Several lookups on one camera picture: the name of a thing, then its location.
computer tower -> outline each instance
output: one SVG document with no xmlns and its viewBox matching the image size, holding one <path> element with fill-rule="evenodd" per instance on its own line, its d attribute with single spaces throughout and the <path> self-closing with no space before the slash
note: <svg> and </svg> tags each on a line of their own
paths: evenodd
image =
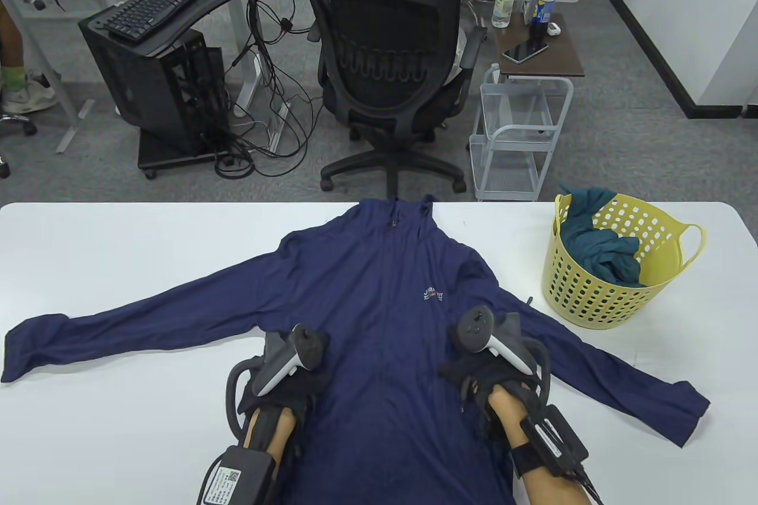
<svg viewBox="0 0 758 505">
<path fill-rule="evenodd" d="M 225 151 L 228 99 L 220 48 L 206 47 L 203 34 L 189 29 L 159 53 L 142 56 L 105 34 L 82 31 L 122 118 L 174 150 L 174 162 Z"/>
</svg>

forearm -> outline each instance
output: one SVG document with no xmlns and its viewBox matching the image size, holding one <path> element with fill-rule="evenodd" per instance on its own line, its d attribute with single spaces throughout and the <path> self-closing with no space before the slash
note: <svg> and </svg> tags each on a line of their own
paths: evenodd
<svg viewBox="0 0 758 505">
<path fill-rule="evenodd" d="M 511 448 L 528 443 L 521 428 L 521 421 L 526 418 L 523 404 L 512 397 L 506 390 L 496 385 L 489 397 L 490 406 L 503 423 Z M 529 496 L 530 505 L 588 505 L 589 497 L 580 484 L 563 477 L 553 477 L 547 467 L 533 469 L 523 475 L 523 484 Z"/>
<path fill-rule="evenodd" d="M 255 427 L 255 422 L 258 420 L 258 414 L 260 410 L 255 410 L 252 418 L 250 419 L 250 426 L 247 429 L 247 435 L 245 437 L 245 448 L 250 445 L 250 439 L 252 437 L 252 430 Z M 279 473 L 279 466 L 282 463 L 282 456 L 284 456 L 284 448 L 287 446 L 287 440 L 290 439 L 292 432 L 295 430 L 295 415 L 292 414 L 292 410 L 284 408 L 279 415 L 279 421 L 277 422 L 277 429 L 274 432 L 274 437 L 271 438 L 266 453 L 270 455 L 274 462 L 276 462 L 276 468 L 274 469 L 273 478 L 276 479 L 277 473 Z"/>
</svg>

navy blue jacket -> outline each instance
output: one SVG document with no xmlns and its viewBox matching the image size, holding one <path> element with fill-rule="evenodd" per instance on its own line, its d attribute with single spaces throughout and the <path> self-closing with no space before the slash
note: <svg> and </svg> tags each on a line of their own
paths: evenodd
<svg viewBox="0 0 758 505">
<path fill-rule="evenodd" d="M 303 457 L 282 473 L 286 502 L 503 505 L 513 500 L 502 451 L 436 373 L 452 354 L 447 327 L 487 304 L 521 314 L 523 333 L 550 350 L 555 376 L 684 445 L 709 404 L 690 383 L 646 375 L 502 290 L 431 210 L 430 202 L 361 202 L 289 234 L 273 253 L 158 296 L 95 316 L 27 319 L 6 336 L 2 380 L 40 365 L 305 323 L 331 335 L 333 382 L 304 432 Z"/>
</svg>

white metal cart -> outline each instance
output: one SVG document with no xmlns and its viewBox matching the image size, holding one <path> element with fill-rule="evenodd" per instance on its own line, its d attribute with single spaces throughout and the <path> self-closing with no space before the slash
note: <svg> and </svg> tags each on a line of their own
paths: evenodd
<svg viewBox="0 0 758 505">
<path fill-rule="evenodd" d="M 500 57 L 484 73 L 481 100 L 468 139 L 474 194 L 482 200 L 536 201 L 574 96 L 569 77 L 584 69 L 564 30 L 545 53 L 515 65 Z M 520 21 L 496 30 L 498 53 L 526 39 Z"/>
</svg>

jacket logo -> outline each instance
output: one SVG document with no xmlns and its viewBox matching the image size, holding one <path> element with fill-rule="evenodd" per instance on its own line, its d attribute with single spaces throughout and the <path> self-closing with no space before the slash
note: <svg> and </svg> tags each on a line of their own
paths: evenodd
<svg viewBox="0 0 758 505">
<path fill-rule="evenodd" d="M 428 300 L 436 296 L 440 302 L 442 301 L 442 292 L 436 291 L 434 288 L 427 288 L 424 292 L 424 300 Z"/>
</svg>

